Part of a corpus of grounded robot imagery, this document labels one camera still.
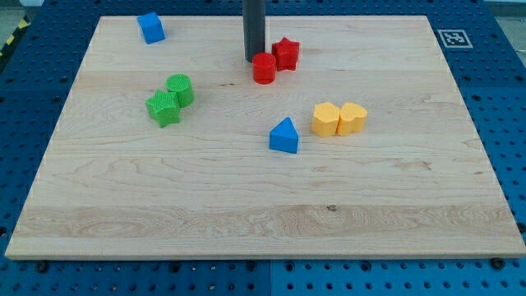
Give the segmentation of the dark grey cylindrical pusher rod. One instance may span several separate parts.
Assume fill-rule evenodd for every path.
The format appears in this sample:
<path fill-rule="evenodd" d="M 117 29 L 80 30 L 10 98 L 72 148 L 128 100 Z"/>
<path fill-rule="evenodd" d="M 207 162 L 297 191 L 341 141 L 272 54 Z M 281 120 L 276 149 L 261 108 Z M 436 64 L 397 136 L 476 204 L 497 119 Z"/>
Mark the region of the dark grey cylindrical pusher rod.
<path fill-rule="evenodd" d="M 265 52 L 265 0 L 242 0 L 245 59 Z"/>

